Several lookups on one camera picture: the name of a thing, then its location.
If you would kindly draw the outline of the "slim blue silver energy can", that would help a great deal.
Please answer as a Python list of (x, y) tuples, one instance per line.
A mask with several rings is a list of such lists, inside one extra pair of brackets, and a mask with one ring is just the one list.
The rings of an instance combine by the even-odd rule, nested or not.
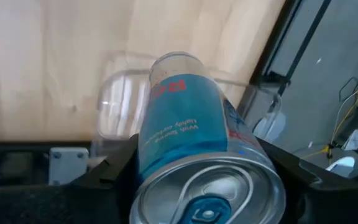
[(283, 182), (205, 66), (165, 54), (150, 85), (130, 224), (279, 224)]

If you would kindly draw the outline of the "white power strip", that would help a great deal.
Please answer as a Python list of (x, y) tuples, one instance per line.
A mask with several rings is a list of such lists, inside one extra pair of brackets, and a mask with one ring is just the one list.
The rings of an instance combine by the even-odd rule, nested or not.
[(355, 159), (351, 156), (346, 156), (338, 159), (336, 162), (329, 165), (326, 170), (330, 172), (336, 172), (338, 170), (343, 170), (345, 174), (350, 174), (356, 163)]

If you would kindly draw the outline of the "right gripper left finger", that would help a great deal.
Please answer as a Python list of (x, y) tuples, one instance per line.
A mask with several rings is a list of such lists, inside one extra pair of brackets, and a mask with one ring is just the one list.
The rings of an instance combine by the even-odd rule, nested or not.
[(73, 182), (0, 187), (0, 224), (129, 224), (138, 136)]

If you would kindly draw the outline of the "silver mounting plate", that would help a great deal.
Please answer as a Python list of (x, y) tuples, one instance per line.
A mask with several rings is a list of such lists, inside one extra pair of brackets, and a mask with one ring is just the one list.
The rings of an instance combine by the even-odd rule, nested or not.
[(48, 184), (65, 185), (87, 171), (89, 152), (84, 147), (52, 147), (49, 151)]

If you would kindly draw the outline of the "clear plastic bin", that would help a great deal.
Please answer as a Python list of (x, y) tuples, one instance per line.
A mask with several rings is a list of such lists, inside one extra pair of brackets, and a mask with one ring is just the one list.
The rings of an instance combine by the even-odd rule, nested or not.
[[(149, 70), (156, 60), (151, 55), (123, 50), (109, 55), (98, 94), (98, 136), (127, 139), (140, 131), (149, 96)], [(280, 95), (240, 82), (223, 70), (208, 70), (255, 136), (267, 142), (278, 139), (287, 124)]]

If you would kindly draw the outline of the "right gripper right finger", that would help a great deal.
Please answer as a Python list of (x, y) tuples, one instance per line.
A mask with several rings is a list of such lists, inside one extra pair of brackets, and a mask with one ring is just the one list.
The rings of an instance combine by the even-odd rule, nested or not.
[(280, 224), (358, 224), (358, 177), (341, 177), (263, 139), (258, 142), (285, 186)]

